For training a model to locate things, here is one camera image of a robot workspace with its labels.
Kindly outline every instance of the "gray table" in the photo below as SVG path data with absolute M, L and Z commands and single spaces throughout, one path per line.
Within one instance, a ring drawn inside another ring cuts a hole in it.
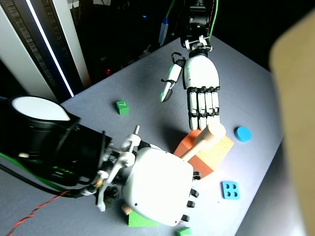
M 196 236 L 235 235 L 279 147 L 282 132 L 271 74 L 216 38 L 213 45 L 210 58 L 220 76 L 220 117 L 235 144 L 213 174 L 195 183 L 200 196 L 196 207 L 189 211 L 189 223 L 174 228 L 128 228 L 119 209 L 122 201 L 102 214 L 94 205 L 94 197 L 62 198 L 19 226 L 16 235 L 172 236 L 184 226 L 191 227 Z M 175 40 L 63 105 L 80 116 L 83 125 L 105 130 L 116 147 L 139 124 L 143 140 L 173 152 L 189 132 L 189 124 L 186 91 L 181 82 L 168 102 L 159 102 L 164 86 L 160 80 L 172 65 L 172 52 L 188 55 Z M 115 109 L 114 102 L 122 99 L 130 106 L 129 115 L 120 116 Z M 233 130 L 240 125 L 252 131 L 250 142 L 236 140 Z M 238 182 L 239 200 L 222 198 L 220 182 L 225 180 Z M 0 186 L 1 233 L 8 232 L 17 220 L 51 197 L 2 171 Z

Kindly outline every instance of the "green die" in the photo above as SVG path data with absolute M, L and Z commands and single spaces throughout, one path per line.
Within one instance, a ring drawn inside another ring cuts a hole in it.
M 121 101 L 116 102 L 116 106 L 120 115 L 129 113 L 129 106 L 126 100 L 121 100 Z
M 177 231 L 177 236 L 192 236 L 190 228 L 183 228 Z

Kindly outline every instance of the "green block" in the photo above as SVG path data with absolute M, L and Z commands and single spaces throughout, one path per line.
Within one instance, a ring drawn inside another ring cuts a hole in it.
M 177 236 L 192 236 L 190 228 L 183 228 L 177 231 Z
M 149 220 L 137 212 L 133 211 L 129 214 L 129 227 L 153 227 L 158 226 L 158 222 Z
M 126 100 L 121 100 L 121 101 L 116 102 L 116 106 L 120 115 L 129 113 L 129 106 Z

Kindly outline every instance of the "led light strip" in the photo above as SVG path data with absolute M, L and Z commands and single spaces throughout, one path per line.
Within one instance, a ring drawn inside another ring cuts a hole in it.
M 71 97 L 73 97 L 73 96 L 74 96 L 74 95 L 73 95 L 73 92 L 72 92 L 72 90 L 71 90 L 71 88 L 70 88 L 70 86 L 69 86 L 69 84 L 68 84 L 67 79 L 65 78 L 65 76 L 64 76 L 64 74 L 63 74 L 63 71 L 62 71 L 62 69 L 61 69 L 61 67 L 60 67 L 60 65 L 59 65 L 59 63 L 58 63 L 58 61 L 57 61 L 57 58 L 56 58 L 56 56 L 55 56 L 55 54 L 54 54 L 53 49 L 51 48 L 51 46 L 50 46 L 50 44 L 49 44 L 49 42 L 48 42 L 48 39 L 47 39 L 47 37 L 46 37 L 46 35 L 45 35 L 45 32 L 44 32 L 44 30 L 43 30 L 43 27 L 41 26 L 41 24 L 40 24 L 40 22 L 39 22 L 39 19 L 38 19 L 36 13 L 35 13 L 35 10 L 34 10 L 34 8 L 33 8 L 33 5 L 32 5 L 32 3 L 31 3 L 30 0 L 26 0 L 26 3 L 28 4 L 28 7 L 29 7 L 29 9 L 30 9 L 30 11 L 31 11 L 31 14 L 32 14 L 32 16 L 33 16 L 33 18 L 34 18 L 34 20 L 35 20 L 35 22 L 36 22 L 36 24 L 37 24 L 37 27 L 38 27 L 38 29 L 39 29 L 39 32 L 40 32 L 41 36 L 43 37 L 43 39 L 44 39 L 44 41 L 45 41 L 45 44 L 46 44 L 46 46 L 47 46 L 47 48 L 48 48 L 48 50 L 49 50 L 49 52 L 50 52 L 50 55 L 52 56 L 52 58 L 53 58 L 53 60 L 54 60 L 54 62 L 55 62 L 55 64 L 56 64 L 56 66 L 57 66 L 57 69 L 59 70 L 59 73 L 60 73 L 60 75 L 61 75 L 61 77 L 62 77 L 62 79 L 63 79 L 63 81 L 64 81 L 64 83 L 65 83 L 65 86 L 67 87 L 67 89 L 68 89 L 68 91 L 69 91 Z

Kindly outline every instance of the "blue round block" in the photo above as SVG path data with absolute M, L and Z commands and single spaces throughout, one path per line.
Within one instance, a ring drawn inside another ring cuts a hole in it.
M 241 142 L 247 142 L 252 139 L 252 133 L 246 127 L 238 127 L 235 129 L 235 137 Z

